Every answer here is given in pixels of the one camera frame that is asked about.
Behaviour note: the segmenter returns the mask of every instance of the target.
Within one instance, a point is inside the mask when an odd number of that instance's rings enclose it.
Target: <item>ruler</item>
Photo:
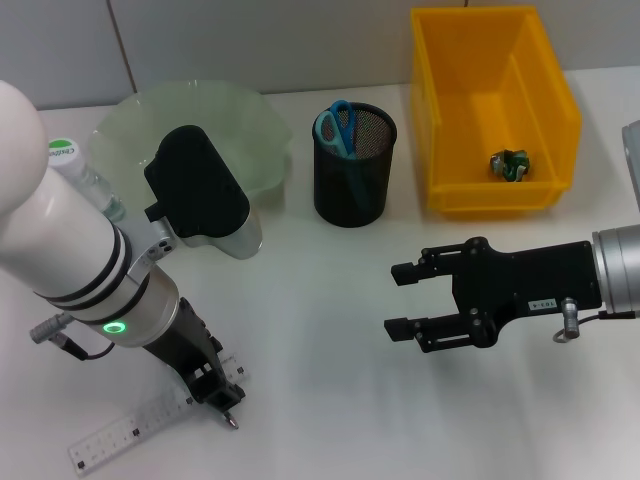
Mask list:
[[[220,363],[231,383],[242,383],[247,371],[236,354],[220,356]],[[163,428],[186,418],[198,405],[186,386],[176,386],[69,447],[71,463],[78,477],[106,465]]]

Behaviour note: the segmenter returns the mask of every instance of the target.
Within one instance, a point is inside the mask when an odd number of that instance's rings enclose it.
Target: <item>black mesh pen holder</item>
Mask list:
[[[351,106],[356,117],[352,136],[355,158],[339,156],[335,147],[325,146],[318,138],[315,122],[312,128],[316,211],[327,222],[347,228],[362,227],[382,215],[398,136],[395,123],[384,111],[366,103]],[[346,125],[348,112],[341,111],[339,116]],[[329,121],[321,130],[326,140],[333,138]]]

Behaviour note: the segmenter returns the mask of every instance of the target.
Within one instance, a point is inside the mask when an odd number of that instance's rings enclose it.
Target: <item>blue scissors handle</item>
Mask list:
[[[327,140],[322,134],[322,125],[325,120],[328,119],[329,126],[331,131],[333,132],[333,138],[331,140]],[[322,112],[315,124],[316,137],[318,141],[322,143],[325,147],[333,147],[336,149],[336,152],[339,157],[343,158],[355,158],[355,155],[347,153],[347,148],[345,147],[344,141],[342,140],[342,135],[340,135],[340,129],[338,127],[338,122],[336,121],[335,116],[330,111]]]
[[[347,125],[342,126],[342,122],[340,121],[340,110],[346,110],[349,114]],[[350,155],[354,151],[353,146],[353,130],[356,128],[356,114],[353,111],[353,107],[346,100],[338,100],[334,102],[331,107],[329,107],[329,111],[333,115],[333,118],[336,120],[336,125],[338,125],[338,131],[340,132],[340,136],[342,137],[342,141],[344,143],[344,147],[347,149],[347,155]]]

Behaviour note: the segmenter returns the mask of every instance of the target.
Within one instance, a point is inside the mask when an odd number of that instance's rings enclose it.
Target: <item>yellow storage bin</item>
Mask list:
[[[418,8],[411,23],[427,205],[478,217],[553,205],[571,187],[581,118],[536,9]],[[529,155],[521,183],[489,168],[505,149]]]

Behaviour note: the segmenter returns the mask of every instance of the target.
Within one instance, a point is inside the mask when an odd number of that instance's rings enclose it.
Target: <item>table surface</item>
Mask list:
[[[214,248],[161,262],[251,373],[232,432],[206,409],[91,474],[107,478],[640,478],[640,321],[594,322],[552,343],[559,315],[518,320],[492,349],[422,354],[394,344],[393,317],[453,313],[448,278],[398,288],[389,269],[420,250],[486,236],[513,251],[638,223],[621,128],[640,118],[640,67],[567,72],[583,114],[574,185],[519,221],[452,223],[423,214],[412,169],[408,88],[270,95],[291,126],[283,188],[262,198],[264,245],[246,261]],[[372,225],[323,221],[312,199],[310,125],[336,98],[386,110],[398,126],[387,206]],[[85,147],[110,107],[42,112],[51,137]],[[81,363],[28,330],[55,313],[0,272],[0,471],[75,477],[67,447],[165,391],[170,370],[143,349]],[[87,350],[106,340],[82,325]]]

